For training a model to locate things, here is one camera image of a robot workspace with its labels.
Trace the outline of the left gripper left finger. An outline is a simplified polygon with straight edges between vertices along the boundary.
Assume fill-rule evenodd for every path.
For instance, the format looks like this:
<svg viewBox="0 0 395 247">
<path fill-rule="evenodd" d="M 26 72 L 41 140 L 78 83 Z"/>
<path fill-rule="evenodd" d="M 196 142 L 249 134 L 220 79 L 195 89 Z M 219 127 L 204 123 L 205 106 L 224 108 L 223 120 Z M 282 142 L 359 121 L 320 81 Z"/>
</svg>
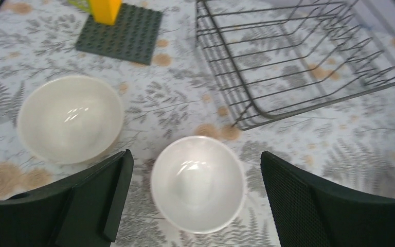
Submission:
<svg viewBox="0 0 395 247">
<path fill-rule="evenodd" d="M 0 200 L 0 246 L 110 246 L 133 174 L 130 150 Z"/>
</svg>

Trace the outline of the black wire dish rack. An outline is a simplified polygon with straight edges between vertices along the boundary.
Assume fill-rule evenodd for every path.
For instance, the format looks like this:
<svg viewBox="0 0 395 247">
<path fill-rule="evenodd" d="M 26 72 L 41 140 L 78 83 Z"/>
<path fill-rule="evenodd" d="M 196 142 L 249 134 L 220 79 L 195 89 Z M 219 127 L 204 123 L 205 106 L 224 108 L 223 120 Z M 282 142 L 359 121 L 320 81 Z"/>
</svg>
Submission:
<svg viewBox="0 0 395 247">
<path fill-rule="evenodd" d="M 196 44 L 249 130 L 395 86 L 395 1 L 196 1 Z"/>
</svg>

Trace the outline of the orange bowl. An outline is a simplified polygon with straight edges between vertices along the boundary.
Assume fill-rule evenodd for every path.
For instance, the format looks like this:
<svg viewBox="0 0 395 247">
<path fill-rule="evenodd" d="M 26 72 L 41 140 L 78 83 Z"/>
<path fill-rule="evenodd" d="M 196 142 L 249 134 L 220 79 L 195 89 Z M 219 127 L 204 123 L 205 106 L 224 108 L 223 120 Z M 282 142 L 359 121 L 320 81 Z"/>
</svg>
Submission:
<svg viewBox="0 0 395 247">
<path fill-rule="evenodd" d="M 238 156 L 207 136 L 187 136 L 169 144 L 154 162 L 150 190 L 162 216 L 194 234 L 217 232 L 231 224 L 247 193 Z"/>
</svg>

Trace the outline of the cream white bowl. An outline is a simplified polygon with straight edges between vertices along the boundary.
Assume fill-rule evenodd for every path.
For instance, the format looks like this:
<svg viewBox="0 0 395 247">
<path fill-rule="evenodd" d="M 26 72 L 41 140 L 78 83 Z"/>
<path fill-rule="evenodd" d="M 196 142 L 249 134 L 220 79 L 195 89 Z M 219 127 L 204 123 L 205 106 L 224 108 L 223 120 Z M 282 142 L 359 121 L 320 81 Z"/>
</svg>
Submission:
<svg viewBox="0 0 395 247">
<path fill-rule="evenodd" d="M 21 144 L 56 164 L 90 161 L 120 136 L 124 105 L 105 81 L 83 75 L 57 78 L 35 89 L 16 121 Z"/>
</svg>

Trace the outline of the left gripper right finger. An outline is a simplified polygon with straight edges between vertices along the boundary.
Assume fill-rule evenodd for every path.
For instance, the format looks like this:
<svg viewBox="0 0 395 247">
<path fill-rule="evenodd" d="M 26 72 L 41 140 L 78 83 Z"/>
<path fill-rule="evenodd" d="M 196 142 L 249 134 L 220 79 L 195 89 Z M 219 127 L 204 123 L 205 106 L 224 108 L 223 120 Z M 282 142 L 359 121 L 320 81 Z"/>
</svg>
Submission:
<svg viewBox="0 0 395 247">
<path fill-rule="evenodd" d="M 268 151 L 260 166 L 281 246 L 395 246 L 395 199 L 336 184 Z"/>
</svg>

